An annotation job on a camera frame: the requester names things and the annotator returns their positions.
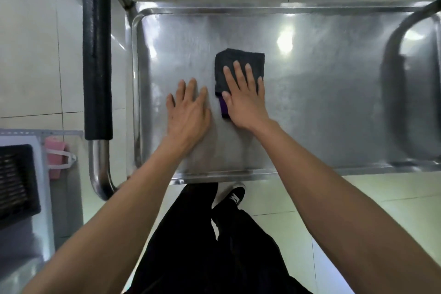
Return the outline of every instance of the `folded cloth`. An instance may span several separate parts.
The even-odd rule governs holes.
[[[234,80],[237,83],[236,74],[234,72],[233,62],[238,61],[240,67],[242,68],[242,72],[245,75],[245,65],[250,63],[251,69],[253,70],[253,78],[256,81],[256,91],[257,87],[257,79],[262,77],[263,79],[263,70],[265,66],[265,54],[263,53],[250,53],[237,49],[226,49],[224,51],[219,52],[214,59],[214,78],[216,80],[216,85],[214,86],[214,92],[217,97],[219,97],[220,110],[222,113],[222,117],[224,119],[228,119],[228,108],[226,103],[222,98],[222,92],[225,90],[229,93],[230,89],[227,84],[227,80],[223,74],[223,67],[227,66],[230,68],[231,73],[233,74]]]

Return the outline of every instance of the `person's left hand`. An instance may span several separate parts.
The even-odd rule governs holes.
[[[187,86],[185,81],[181,80],[175,97],[173,98],[171,93],[167,96],[167,138],[172,140],[175,146],[182,147],[183,155],[190,152],[202,139],[211,120],[210,109],[204,108],[208,93],[207,87],[204,86],[196,100],[193,100],[195,87],[194,78],[188,82]]]

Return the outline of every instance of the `leg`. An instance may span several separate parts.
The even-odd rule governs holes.
[[[212,210],[212,219],[219,229],[221,248],[233,255],[236,286],[255,293],[309,293],[289,276],[273,238],[237,208],[245,190],[234,193],[235,190]]]
[[[184,187],[151,236],[129,292],[141,292],[172,269],[193,271],[213,253],[217,242],[210,212],[217,191],[217,183]]]

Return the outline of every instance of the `stainless steel cart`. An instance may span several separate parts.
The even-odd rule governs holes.
[[[266,55],[270,117],[340,174],[439,170],[441,1],[344,5],[185,6],[119,0],[126,10],[128,174],[166,130],[180,79],[209,88],[212,128],[178,183],[277,174],[253,137],[222,119],[214,57]],[[83,0],[85,137],[90,178],[107,200],[112,139],[110,0]]]

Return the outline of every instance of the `tiled floor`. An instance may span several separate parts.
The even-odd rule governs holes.
[[[149,0],[262,3],[398,0]],[[81,0],[0,0],[0,127],[83,129]],[[111,170],[125,168],[124,13],[113,0],[113,126]],[[63,182],[52,183],[57,246],[102,206],[89,183],[87,143],[66,137],[79,161]],[[441,263],[441,174],[352,176],[348,180],[378,202]],[[281,181],[247,182],[241,204],[280,246],[290,274],[315,293],[351,293],[307,232]],[[228,184],[220,186],[220,194]],[[169,186],[157,222],[179,195]]]

